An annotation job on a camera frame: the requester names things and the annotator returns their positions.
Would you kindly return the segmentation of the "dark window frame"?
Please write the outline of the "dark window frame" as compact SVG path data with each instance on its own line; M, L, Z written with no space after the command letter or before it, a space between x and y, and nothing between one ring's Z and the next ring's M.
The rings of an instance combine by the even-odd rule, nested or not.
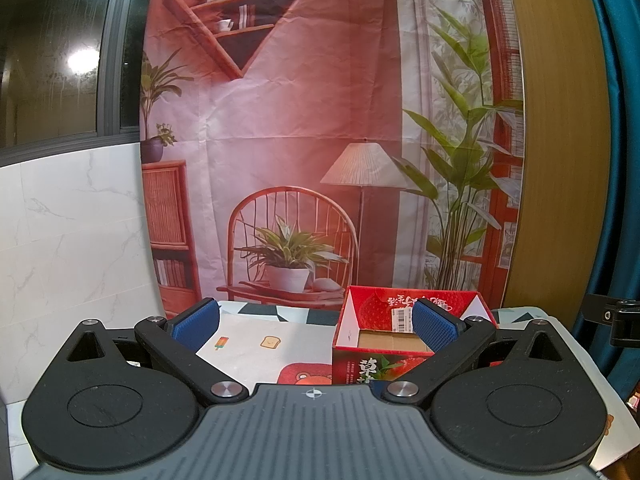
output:
M150 0L1 0L1 162L136 142Z

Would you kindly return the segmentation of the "teal curtain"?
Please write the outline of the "teal curtain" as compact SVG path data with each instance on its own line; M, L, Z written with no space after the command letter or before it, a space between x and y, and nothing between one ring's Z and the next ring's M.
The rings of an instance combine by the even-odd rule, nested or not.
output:
M610 171L588 292L639 298L639 0L592 0L610 104Z

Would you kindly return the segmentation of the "red strawberry cardboard box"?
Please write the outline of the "red strawberry cardboard box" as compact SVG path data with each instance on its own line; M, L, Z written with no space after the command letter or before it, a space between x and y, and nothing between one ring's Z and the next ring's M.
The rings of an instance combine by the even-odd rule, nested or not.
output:
M478 292L349 287L332 342L332 382L390 382L430 358L434 352L412 324L413 306L421 298L460 320L479 315L496 322Z

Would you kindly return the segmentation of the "printed room backdrop cloth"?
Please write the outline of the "printed room backdrop cloth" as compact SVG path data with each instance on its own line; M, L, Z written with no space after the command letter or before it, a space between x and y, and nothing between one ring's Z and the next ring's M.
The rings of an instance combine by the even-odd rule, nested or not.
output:
M513 0L150 0L142 182L167 315L502 303L524 158Z

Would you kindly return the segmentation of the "wooden wall panel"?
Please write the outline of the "wooden wall panel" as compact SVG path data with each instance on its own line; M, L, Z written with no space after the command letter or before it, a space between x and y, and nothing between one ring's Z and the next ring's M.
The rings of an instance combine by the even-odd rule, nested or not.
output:
M610 110L592 0L514 0L524 77L518 234L503 303L573 325L596 256L610 168Z

